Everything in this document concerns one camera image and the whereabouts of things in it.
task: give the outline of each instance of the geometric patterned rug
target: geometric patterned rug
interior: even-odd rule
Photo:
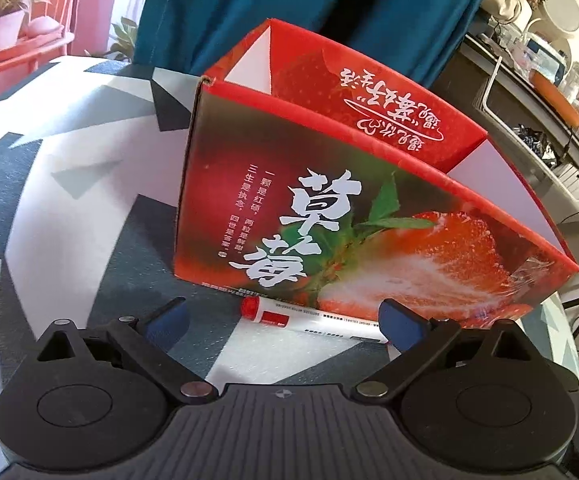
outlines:
[[[219,390],[349,387],[397,356],[385,345],[241,320],[240,298],[172,275],[197,81],[64,57],[0,98],[0,390],[52,320],[96,326],[175,296],[187,298],[192,325],[170,355]],[[543,355],[579,375],[561,313],[548,300],[520,324]]]

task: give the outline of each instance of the strawberry leaf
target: strawberry leaf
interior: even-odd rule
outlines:
[[[427,229],[435,225],[425,218],[381,218],[373,222],[363,222],[362,226],[376,226],[384,229]]]
[[[308,254],[303,256],[303,272],[308,276],[314,276],[318,274],[327,263],[327,258],[324,258],[322,254]]]
[[[285,240],[290,247],[292,247],[292,245],[296,245],[302,238],[302,236],[298,234],[298,229],[300,226],[300,222],[294,222],[293,224],[289,224],[287,227],[281,229],[281,238]]]
[[[368,220],[369,222],[374,222],[381,218],[387,218],[400,208],[401,204],[398,201],[396,183],[392,173],[389,180],[385,181],[376,198],[372,201]]]
[[[330,260],[336,252],[353,237],[351,230],[351,212],[339,218],[338,225],[338,231],[330,231],[322,225],[315,225],[309,231],[309,234],[323,251],[322,254],[326,261]]]
[[[369,223],[356,224],[354,227],[358,231],[358,234],[356,236],[358,243],[363,243],[366,238],[369,238],[373,234],[378,233],[379,231],[383,231],[385,229],[384,227],[377,225],[370,225]]]

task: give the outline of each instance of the pink wall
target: pink wall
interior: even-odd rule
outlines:
[[[110,30],[114,0],[79,0],[76,7],[76,38],[71,54],[82,56],[83,50],[104,52]],[[17,84],[27,75],[26,66],[19,66],[0,73],[0,94]]]
[[[82,56],[88,52],[105,52],[110,33],[114,0],[79,0],[76,7],[76,39],[71,54]]]

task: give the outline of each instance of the red marker cap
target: red marker cap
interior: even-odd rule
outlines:
[[[258,313],[258,304],[258,296],[249,296],[248,298],[243,298],[243,301],[241,302],[241,315],[245,319],[253,321],[254,318],[256,318],[256,314]]]

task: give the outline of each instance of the table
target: table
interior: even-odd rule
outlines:
[[[486,129],[491,130],[491,123],[488,123],[489,120],[474,109],[473,101],[474,96],[478,94],[479,86],[492,74],[496,61],[497,58],[486,47],[468,35],[431,89],[463,113],[470,115]],[[490,103],[492,103],[492,108],[496,114],[509,126],[516,126],[522,122],[525,126],[545,131],[558,155],[564,155],[567,147],[567,159],[579,168],[578,138],[572,137],[571,129],[534,92],[531,85],[505,64],[500,67],[497,74]],[[533,175],[544,184],[548,184],[549,180],[541,175],[543,168],[537,168],[533,161],[528,161],[529,157],[517,153],[518,150],[513,146],[508,149],[506,147],[508,143],[501,136],[497,136],[495,139],[501,143],[501,148],[505,154],[512,158],[519,170],[530,180],[539,196],[542,196],[546,190],[535,186],[531,181],[532,175],[524,169],[525,167],[530,168]]]
[[[239,297],[172,275],[196,83],[63,57],[0,98],[0,389],[52,320],[96,326],[175,296],[187,298],[192,325],[170,355],[219,390],[226,382],[349,388],[397,357],[383,345],[241,320]],[[579,375],[555,301],[519,324],[543,355]]]

